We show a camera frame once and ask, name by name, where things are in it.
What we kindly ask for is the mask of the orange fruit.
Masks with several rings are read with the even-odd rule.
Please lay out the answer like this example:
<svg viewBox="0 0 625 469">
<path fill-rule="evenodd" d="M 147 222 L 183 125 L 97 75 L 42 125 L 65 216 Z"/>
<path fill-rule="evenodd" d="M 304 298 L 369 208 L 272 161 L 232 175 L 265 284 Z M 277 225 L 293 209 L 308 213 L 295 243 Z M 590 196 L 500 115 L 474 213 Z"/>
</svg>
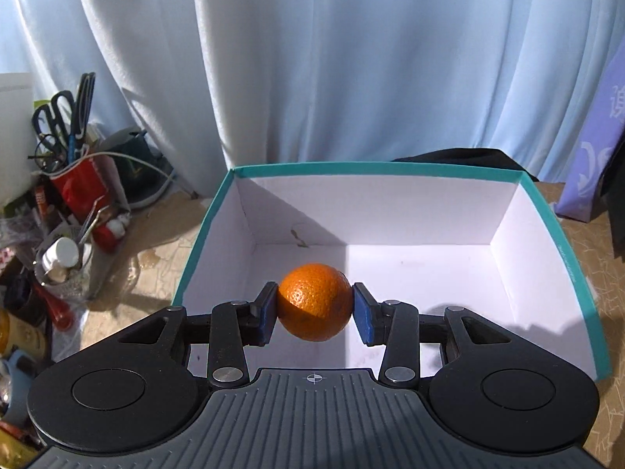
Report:
<svg viewBox="0 0 625 469">
<path fill-rule="evenodd" d="M 290 271 L 280 282 L 278 318 L 301 340 L 324 342 L 337 336 L 354 311 L 351 284 L 338 269 L 311 263 Z"/>
</svg>

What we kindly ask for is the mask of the teal cardboard box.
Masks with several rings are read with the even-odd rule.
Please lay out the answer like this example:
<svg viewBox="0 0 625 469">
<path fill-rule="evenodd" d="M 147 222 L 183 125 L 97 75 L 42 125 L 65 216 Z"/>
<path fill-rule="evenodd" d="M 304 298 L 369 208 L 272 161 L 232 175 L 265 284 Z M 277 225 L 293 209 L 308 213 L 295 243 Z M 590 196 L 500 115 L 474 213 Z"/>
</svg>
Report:
<svg viewBox="0 0 625 469">
<path fill-rule="evenodd" d="M 519 170 L 338 162 L 237 167 L 204 216 L 175 301 L 192 315 L 323 263 L 375 299 L 475 311 L 611 373 L 598 307 L 564 230 Z"/>
</svg>

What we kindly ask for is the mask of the red small bottle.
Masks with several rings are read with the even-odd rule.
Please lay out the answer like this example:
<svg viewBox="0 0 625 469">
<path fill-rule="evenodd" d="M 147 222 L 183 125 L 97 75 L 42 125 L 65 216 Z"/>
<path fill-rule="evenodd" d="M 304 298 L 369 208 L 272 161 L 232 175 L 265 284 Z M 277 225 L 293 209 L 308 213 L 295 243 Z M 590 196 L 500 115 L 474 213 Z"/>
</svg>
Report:
<svg viewBox="0 0 625 469">
<path fill-rule="evenodd" d="M 122 213 L 92 231 L 93 241 L 104 252 L 113 253 L 126 235 L 130 214 Z"/>
</svg>

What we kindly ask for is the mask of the glass bowl with items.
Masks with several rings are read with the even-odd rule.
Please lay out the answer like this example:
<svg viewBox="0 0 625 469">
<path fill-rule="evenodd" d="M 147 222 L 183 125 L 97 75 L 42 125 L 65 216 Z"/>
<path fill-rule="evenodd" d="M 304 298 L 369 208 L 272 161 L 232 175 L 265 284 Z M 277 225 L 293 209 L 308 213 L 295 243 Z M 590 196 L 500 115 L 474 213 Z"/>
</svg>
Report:
<svg viewBox="0 0 625 469">
<path fill-rule="evenodd" d="M 85 302 L 91 292 L 93 248 L 69 236 L 55 236 L 38 250 L 34 262 L 36 283 L 54 297 L 67 302 Z"/>
</svg>

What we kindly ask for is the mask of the red pen cup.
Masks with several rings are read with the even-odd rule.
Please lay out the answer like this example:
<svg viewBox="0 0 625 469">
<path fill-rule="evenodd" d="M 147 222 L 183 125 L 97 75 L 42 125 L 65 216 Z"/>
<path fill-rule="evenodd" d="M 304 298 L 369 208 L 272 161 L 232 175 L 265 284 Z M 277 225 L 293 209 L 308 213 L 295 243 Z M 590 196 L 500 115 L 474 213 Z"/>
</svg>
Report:
<svg viewBox="0 0 625 469">
<path fill-rule="evenodd" d="M 108 178 L 110 160 L 85 158 L 50 177 L 61 199 L 81 224 L 93 209 L 110 206 L 114 199 Z"/>
</svg>

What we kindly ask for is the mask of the white curtain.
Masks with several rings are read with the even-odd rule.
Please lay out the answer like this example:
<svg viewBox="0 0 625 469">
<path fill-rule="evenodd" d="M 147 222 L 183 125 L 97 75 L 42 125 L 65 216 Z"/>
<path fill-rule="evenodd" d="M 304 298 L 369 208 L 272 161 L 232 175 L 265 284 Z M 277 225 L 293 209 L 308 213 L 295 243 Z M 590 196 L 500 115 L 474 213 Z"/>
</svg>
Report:
<svg viewBox="0 0 625 469">
<path fill-rule="evenodd" d="M 505 151 L 567 175 L 624 0 L 1 0 L 36 97 L 96 75 L 103 133 L 145 128 L 211 195 L 229 168 Z"/>
</svg>

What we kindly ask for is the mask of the black scissors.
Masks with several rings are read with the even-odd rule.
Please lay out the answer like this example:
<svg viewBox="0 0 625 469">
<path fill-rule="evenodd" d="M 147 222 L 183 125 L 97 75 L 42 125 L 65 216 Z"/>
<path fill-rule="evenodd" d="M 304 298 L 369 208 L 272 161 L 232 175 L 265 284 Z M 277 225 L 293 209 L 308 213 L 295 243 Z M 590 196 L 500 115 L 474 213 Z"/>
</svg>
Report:
<svg viewBox="0 0 625 469">
<path fill-rule="evenodd" d="M 35 108 L 32 126 L 37 145 L 29 159 L 43 172 L 60 172 L 86 154 L 95 80 L 94 72 L 84 73 L 76 93 L 61 90 Z"/>
</svg>

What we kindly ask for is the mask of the white board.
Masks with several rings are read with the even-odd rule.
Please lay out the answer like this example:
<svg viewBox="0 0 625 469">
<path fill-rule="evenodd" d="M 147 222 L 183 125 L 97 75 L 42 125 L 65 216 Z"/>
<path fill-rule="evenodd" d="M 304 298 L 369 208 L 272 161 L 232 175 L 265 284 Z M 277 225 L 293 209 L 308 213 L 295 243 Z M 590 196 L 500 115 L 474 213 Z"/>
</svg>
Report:
<svg viewBox="0 0 625 469">
<path fill-rule="evenodd" d="M 36 144 L 31 73 L 2 73 L 0 89 L 0 199 L 6 206 L 31 188 Z"/>
</svg>

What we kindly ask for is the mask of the purple patterned bag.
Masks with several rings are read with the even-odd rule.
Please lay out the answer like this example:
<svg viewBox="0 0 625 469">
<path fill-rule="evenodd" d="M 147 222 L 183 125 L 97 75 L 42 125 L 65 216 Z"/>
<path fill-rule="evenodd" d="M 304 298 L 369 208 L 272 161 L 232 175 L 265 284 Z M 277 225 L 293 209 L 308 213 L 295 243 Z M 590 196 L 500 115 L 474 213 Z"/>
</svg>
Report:
<svg viewBox="0 0 625 469">
<path fill-rule="evenodd" d="M 606 68 L 579 135 L 555 213 L 588 222 L 598 184 L 624 129 L 624 46 Z"/>
</svg>

